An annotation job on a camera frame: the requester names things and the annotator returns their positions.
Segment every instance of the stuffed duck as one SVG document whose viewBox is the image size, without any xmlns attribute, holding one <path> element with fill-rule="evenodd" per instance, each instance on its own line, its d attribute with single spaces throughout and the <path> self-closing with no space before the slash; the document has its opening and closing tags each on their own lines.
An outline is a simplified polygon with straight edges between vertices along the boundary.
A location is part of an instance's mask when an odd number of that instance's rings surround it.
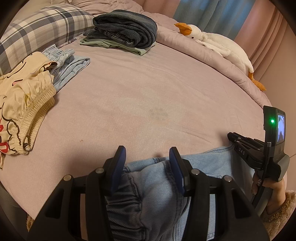
<svg viewBox="0 0 296 241">
<path fill-rule="evenodd" d="M 246 52 L 236 42 L 220 34 L 202 32 L 192 24 L 176 23 L 175 26 L 179 28 L 180 33 L 185 37 L 213 50 L 237 66 L 261 91 L 266 90 L 260 82 L 254 80 L 254 69 L 251 61 Z"/>
</svg>

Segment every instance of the hand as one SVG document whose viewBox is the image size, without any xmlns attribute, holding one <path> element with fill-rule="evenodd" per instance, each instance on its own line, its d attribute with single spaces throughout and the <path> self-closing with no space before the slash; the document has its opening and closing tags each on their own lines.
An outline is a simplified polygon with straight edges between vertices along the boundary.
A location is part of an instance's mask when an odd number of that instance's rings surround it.
<svg viewBox="0 0 296 241">
<path fill-rule="evenodd" d="M 259 177 L 257 172 L 253 175 L 253 184 L 252 184 L 252 193 L 255 195 L 258 192 L 258 180 Z M 284 179 L 280 180 L 279 182 L 273 181 L 271 178 L 265 178 L 263 182 L 263 186 L 267 188 L 272 188 L 272 196 L 269 199 L 266 211 L 267 214 L 270 215 L 281 208 L 286 200 L 286 193 L 285 193 L 285 181 Z"/>
</svg>

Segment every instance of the wall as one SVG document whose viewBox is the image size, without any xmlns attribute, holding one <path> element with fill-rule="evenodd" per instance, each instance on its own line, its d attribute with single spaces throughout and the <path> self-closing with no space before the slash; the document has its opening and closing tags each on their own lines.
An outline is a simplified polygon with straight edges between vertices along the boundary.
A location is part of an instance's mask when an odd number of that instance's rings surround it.
<svg viewBox="0 0 296 241">
<path fill-rule="evenodd" d="M 287 189 L 296 190 L 296 36 L 290 26 L 260 82 L 271 104 L 286 113 L 285 153 L 291 157 Z"/>
</svg>

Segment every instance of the plaid pillow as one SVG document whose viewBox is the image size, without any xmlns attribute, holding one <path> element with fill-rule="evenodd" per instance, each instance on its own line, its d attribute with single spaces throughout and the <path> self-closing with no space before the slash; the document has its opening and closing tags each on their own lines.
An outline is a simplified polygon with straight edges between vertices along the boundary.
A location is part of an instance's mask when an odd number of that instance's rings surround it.
<svg viewBox="0 0 296 241">
<path fill-rule="evenodd" d="M 11 23 L 0 39 L 0 76 L 24 58 L 52 44 L 64 45 L 92 29 L 93 15 L 69 4 L 57 4 Z"/>
</svg>

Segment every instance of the pink curtain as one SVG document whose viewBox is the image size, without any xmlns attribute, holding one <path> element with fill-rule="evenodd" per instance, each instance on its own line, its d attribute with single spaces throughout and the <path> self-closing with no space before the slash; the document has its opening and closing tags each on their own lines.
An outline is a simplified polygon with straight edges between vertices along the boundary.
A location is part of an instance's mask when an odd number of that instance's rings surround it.
<svg viewBox="0 0 296 241">
<path fill-rule="evenodd" d="M 269 0 L 256 0 L 235 38 L 247 53 L 254 78 L 260 80 L 283 39 L 287 21 Z"/>
<path fill-rule="evenodd" d="M 161 13 L 172 18 L 180 3 L 180 0 L 134 0 L 140 4 L 144 11 Z"/>
</svg>

